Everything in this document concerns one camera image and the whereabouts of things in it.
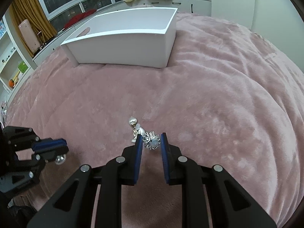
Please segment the silver crystal earrings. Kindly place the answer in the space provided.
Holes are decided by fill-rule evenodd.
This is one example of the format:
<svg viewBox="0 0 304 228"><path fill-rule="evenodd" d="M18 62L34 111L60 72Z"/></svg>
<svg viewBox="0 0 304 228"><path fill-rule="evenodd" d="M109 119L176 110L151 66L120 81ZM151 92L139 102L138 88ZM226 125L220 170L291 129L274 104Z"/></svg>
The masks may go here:
<svg viewBox="0 0 304 228"><path fill-rule="evenodd" d="M160 136L158 134L155 134L154 131L144 130L138 123L138 120L133 116L129 118L128 123L133 129L133 139L131 140L133 143L136 142L138 135L141 135L144 148L149 150L156 150L159 148Z"/></svg>

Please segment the white shelf unit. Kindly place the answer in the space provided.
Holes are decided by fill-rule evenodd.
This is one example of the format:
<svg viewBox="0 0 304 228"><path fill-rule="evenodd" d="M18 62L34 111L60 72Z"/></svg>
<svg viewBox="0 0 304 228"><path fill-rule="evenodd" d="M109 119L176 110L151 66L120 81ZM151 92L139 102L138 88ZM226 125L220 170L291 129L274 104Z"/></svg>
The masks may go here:
<svg viewBox="0 0 304 228"><path fill-rule="evenodd" d="M36 68L31 59L26 59L21 52L9 18L1 19L1 101L10 105L24 82Z"/></svg>

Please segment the pink plush bed blanket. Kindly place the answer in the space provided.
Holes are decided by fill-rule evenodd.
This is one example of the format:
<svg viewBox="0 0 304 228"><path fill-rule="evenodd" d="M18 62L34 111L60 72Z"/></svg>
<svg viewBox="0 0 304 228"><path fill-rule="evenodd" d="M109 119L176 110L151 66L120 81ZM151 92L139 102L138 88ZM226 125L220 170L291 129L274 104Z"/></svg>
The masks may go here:
<svg viewBox="0 0 304 228"><path fill-rule="evenodd" d="M260 35L230 21L177 14L164 69L82 64L60 48L21 86L7 123L64 138L62 165L15 198L40 209L82 165L131 144L130 117L198 164L220 164L283 227L303 199L303 72Z"/></svg>

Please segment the mustard curtain left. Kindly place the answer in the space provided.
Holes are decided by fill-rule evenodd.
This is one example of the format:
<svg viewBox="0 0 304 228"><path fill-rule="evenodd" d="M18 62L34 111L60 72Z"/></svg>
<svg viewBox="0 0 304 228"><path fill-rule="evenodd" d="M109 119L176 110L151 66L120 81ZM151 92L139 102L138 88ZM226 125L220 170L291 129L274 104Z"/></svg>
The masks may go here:
<svg viewBox="0 0 304 228"><path fill-rule="evenodd" d="M46 43L57 35L57 31L47 19L39 0L13 0L9 6L9 13L22 44L32 58L34 57L34 53L26 44L26 41L19 30L19 24L25 19L28 19L33 31L35 33L42 33L40 38L42 43Z"/></svg>

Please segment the pink appliance by curtain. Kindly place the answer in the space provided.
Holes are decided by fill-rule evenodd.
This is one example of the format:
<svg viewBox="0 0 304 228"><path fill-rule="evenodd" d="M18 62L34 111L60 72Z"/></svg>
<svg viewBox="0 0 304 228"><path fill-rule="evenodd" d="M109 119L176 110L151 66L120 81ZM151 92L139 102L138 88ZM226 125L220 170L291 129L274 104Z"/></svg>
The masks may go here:
<svg viewBox="0 0 304 228"><path fill-rule="evenodd" d="M19 30L30 51L35 54L40 49L41 44L37 38L37 35L34 33L28 19L25 19L19 24Z"/></svg>

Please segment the red cloth on sill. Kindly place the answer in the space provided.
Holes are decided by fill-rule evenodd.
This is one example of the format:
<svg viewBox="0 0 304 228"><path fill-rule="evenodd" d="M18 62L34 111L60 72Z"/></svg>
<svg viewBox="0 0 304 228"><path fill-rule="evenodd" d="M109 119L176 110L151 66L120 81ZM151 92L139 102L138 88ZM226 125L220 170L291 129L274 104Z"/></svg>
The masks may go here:
<svg viewBox="0 0 304 228"><path fill-rule="evenodd" d="M74 24L76 24L77 22L81 21L82 19L94 14L97 10L96 9L90 9L87 12L75 15L74 17L72 17L64 26L64 30L66 30L67 28L73 26Z"/></svg>

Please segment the white rectangular storage tray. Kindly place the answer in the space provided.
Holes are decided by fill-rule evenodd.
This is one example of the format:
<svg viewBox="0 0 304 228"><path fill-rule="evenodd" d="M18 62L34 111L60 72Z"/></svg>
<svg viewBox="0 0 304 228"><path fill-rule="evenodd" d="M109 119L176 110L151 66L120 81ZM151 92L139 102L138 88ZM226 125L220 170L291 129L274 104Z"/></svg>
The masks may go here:
<svg viewBox="0 0 304 228"><path fill-rule="evenodd" d="M120 64L165 68L176 38L177 9L141 7L96 15L62 43L75 66Z"/></svg>

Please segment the white wardrobe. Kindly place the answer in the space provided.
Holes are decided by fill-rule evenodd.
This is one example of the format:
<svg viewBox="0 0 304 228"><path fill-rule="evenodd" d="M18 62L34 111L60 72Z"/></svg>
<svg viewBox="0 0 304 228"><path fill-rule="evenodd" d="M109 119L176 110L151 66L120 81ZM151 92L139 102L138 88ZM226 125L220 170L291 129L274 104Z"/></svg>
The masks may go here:
<svg viewBox="0 0 304 228"><path fill-rule="evenodd" d="M303 67L303 20L291 0L211 0L212 17L249 28Z"/></svg>

